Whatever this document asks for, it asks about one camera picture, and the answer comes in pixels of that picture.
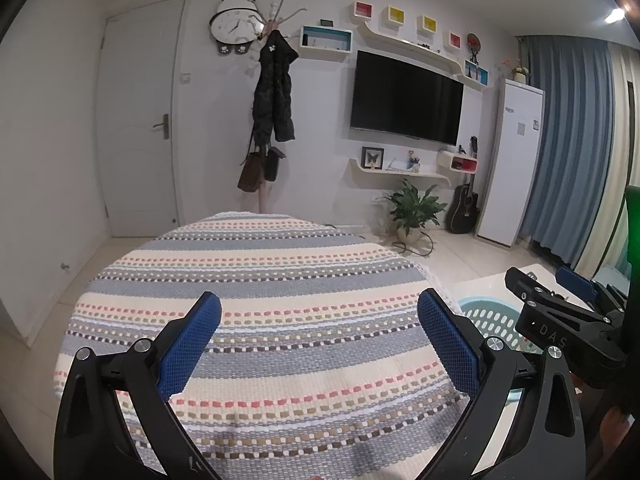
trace plant pot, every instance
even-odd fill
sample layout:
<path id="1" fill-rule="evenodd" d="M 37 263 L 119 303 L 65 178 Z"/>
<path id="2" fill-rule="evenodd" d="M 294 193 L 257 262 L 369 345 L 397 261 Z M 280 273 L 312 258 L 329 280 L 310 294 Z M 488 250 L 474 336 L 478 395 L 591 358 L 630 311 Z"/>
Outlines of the plant pot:
<path id="1" fill-rule="evenodd" d="M 406 233 L 404 227 L 398 228 L 398 240 L 405 245 L 414 246 L 421 236 L 422 233 L 420 232 L 420 228 L 414 227 L 409 229 L 409 234 Z"/>

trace panda clock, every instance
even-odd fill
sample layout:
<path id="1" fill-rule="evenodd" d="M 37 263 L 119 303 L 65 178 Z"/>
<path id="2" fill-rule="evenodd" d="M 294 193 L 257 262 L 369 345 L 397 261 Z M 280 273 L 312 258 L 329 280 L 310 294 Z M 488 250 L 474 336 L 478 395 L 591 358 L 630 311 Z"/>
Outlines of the panda clock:
<path id="1" fill-rule="evenodd" d="M 264 23 L 255 0 L 222 0 L 209 20 L 209 28 L 220 54 L 230 54 L 232 50 L 245 54 L 264 30 Z"/>

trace clock face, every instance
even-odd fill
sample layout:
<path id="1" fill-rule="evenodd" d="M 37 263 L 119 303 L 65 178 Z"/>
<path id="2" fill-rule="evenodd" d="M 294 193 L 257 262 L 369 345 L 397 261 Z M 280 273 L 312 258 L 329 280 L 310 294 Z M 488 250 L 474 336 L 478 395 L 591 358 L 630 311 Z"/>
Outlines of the clock face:
<path id="1" fill-rule="evenodd" d="M 257 39 L 264 29 L 257 13 L 250 9 L 228 9 L 211 20 L 211 33 L 221 43 L 241 44 Z"/>

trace teal plastic basket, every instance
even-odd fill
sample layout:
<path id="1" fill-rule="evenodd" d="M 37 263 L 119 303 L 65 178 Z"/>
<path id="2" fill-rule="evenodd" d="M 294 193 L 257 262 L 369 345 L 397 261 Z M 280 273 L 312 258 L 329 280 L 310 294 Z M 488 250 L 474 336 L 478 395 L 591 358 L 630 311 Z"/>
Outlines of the teal plastic basket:
<path id="1" fill-rule="evenodd" d="M 513 350 L 542 354 L 540 348 L 516 332 L 520 313 L 508 303 L 482 296 L 465 298 L 458 303 L 483 337 L 498 336 Z"/>

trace potted plant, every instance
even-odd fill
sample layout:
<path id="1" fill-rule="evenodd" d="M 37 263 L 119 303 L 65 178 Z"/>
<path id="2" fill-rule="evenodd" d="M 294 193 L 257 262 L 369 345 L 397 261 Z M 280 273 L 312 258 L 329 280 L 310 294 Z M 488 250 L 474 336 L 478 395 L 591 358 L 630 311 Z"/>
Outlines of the potted plant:
<path id="1" fill-rule="evenodd" d="M 443 211 L 447 204 L 439 203 L 437 196 L 429 196 L 435 187 L 434 184 L 420 196 L 417 187 L 404 179 L 401 189 L 385 197 L 394 205 L 390 213 L 396 222 L 398 239 L 402 243 L 415 244 L 420 238 L 420 230 L 429 221 L 440 225 L 436 213 Z"/>
<path id="2" fill-rule="evenodd" d="M 516 83 L 527 84 L 527 75 L 529 75 L 529 70 L 521 65 L 515 66 L 511 69 L 511 73 L 513 74 L 513 80 Z"/>

